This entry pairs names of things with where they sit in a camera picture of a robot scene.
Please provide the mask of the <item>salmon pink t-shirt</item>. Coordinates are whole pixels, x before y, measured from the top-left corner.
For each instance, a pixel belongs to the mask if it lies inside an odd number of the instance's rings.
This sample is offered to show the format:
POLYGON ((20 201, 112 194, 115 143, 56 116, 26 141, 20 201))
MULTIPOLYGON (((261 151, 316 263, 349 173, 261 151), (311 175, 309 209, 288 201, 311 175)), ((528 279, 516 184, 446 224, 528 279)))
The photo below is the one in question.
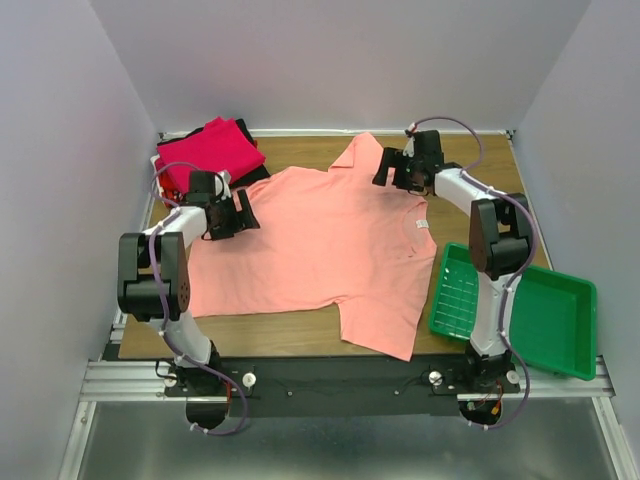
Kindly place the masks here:
POLYGON ((343 341, 409 360, 437 247, 425 199, 373 184, 382 153, 364 133, 325 171, 289 167, 250 186, 259 227, 191 246, 193 315, 333 304, 343 341))

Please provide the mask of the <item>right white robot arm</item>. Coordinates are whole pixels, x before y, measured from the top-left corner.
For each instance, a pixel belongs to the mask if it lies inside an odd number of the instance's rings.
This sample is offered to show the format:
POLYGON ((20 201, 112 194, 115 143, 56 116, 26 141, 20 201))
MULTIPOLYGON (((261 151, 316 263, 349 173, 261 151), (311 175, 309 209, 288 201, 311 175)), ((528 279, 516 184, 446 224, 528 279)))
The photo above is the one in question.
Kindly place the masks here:
POLYGON ((537 249, 523 194, 507 194, 447 162, 436 130, 408 131, 403 149, 385 147, 372 183, 444 199, 469 217, 468 249, 478 277, 475 325, 453 379, 480 392, 514 369, 510 324, 516 292, 537 249))

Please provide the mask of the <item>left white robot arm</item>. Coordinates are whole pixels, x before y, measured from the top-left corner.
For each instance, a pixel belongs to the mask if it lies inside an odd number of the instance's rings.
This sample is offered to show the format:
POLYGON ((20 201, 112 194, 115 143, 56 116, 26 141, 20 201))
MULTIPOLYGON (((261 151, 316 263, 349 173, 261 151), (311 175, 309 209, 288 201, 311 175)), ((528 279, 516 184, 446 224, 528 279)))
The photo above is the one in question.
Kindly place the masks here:
POLYGON ((180 202, 155 226, 125 233, 118 245, 117 301, 122 312, 148 323, 188 370, 187 382, 201 395, 233 381, 221 370, 215 345, 189 310, 191 285, 187 250, 197 239, 219 241, 258 229, 248 196, 231 189, 227 171, 193 170, 180 202))

